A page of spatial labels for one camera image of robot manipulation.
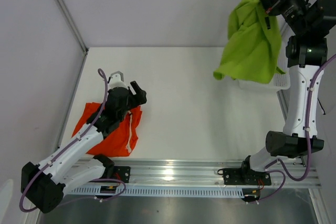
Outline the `orange shorts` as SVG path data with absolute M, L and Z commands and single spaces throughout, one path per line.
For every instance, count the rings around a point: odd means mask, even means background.
M 115 131 L 87 153 L 89 155 L 103 154 L 107 157 L 129 156 L 138 141 L 136 129 L 140 124 L 141 116 L 142 110 L 140 106 L 132 109 Z

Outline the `green shorts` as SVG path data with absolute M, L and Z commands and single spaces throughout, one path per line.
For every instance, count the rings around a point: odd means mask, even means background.
M 227 37 L 213 72 L 216 80 L 268 84 L 275 74 L 285 74 L 278 66 L 282 40 L 277 18 L 266 14 L 260 0 L 240 1 L 229 16 Z

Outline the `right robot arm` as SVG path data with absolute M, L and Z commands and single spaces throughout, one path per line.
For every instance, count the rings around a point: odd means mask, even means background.
M 260 0 L 269 16 L 282 16 L 293 31 L 286 46 L 291 81 L 290 101 L 281 132 L 270 131 L 265 147 L 248 156 L 241 165 L 240 179 L 251 184 L 283 157 L 311 158 L 324 147 L 318 138 L 316 110 L 318 91 L 327 57 L 326 36 L 335 26 L 335 0 Z

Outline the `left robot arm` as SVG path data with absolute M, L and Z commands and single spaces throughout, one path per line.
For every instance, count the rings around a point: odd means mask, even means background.
M 136 81 L 132 81 L 129 87 L 123 81 L 116 81 L 112 88 L 105 88 L 103 102 L 68 145 L 38 164 L 28 162 L 24 165 L 20 182 L 20 210 L 28 212 L 23 206 L 27 198 L 36 209 L 46 214 L 54 210 L 73 189 L 96 179 L 110 181 L 114 176 L 114 163 L 103 154 L 94 156 L 87 165 L 74 167 L 74 164 L 113 133 L 128 112 L 146 102 L 146 92 Z

